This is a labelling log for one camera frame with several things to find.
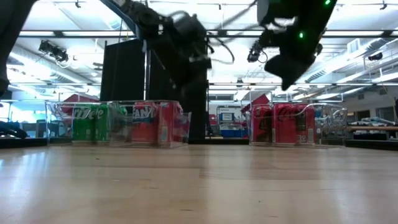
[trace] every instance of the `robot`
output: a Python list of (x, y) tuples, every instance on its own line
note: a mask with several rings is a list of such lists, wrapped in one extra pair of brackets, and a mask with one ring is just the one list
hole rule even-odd
[[(36, 0), (2, 0), (0, 2), (0, 95), (9, 81), (6, 62), (12, 46)], [(207, 54), (207, 31), (196, 15), (181, 13), (178, 20), (163, 16), (153, 9), (132, 0), (100, 0), (120, 16), (127, 26), (156, 54), (176, 88), (199, 83), (199, 74), (211, 69)], [(279, 47), (280, 54), (268, 60), (265, 71), (282, 78), (286, 90), (315, 61), (322, 47), (320, 38), (337, 0), (255, 0), (257, 21), (264, 32), (254, 43), (248, 61), (258, 59), (263, 49)], [(295, 18), (291, 26), (276, 23), (275, 18)], [(269, 29), (269, 24), (278, 27)]]

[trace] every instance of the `clear plastic container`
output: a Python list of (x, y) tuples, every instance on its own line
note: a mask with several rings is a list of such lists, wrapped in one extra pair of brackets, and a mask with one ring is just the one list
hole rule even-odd
[(112, 110), (110, 145), (177, 147), (188, 143), (190, 113), (177, 101), (119, 101)]
[(49, 144), (109, 145), (116, 103), (46, 102), (45, 107)]
[(255, 146), (344, 146), (347, 109), (326, 103), (255, 105), (246, 112)]

